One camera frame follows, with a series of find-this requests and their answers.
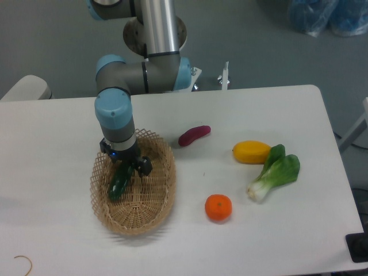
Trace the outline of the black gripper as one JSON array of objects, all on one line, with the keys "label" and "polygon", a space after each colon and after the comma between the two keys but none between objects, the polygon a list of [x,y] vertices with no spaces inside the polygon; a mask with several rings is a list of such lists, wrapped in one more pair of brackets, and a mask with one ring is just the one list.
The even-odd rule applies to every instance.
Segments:
[{"label": "black gripper", "polygon": [[136,137],[131,137],[121,143],[103,138],[99,146],[101,152],[107,154],[113,163],[117,161],[133,163],[139,177],[148,176],[152,171],[151,160],[147,156],[141,156]]}]

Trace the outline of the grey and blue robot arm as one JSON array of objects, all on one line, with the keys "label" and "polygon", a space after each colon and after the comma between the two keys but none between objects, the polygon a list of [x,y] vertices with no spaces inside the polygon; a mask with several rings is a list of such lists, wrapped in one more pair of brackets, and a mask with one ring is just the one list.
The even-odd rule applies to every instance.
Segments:
[{"label": "grey and blue robot arm", "polygon": [[98,95],[94,109],[101,126],[101,151],[112,162],[127,163],[140,175],[152,164],[137,145],[131,96],[164,93],[191,86],[189,59],[179,51],[177,17],[173,1],[87,1],[96,20],[134,17],[143,26],[140,63],[126,63],[118,55],[105,55],[96,65]]}]

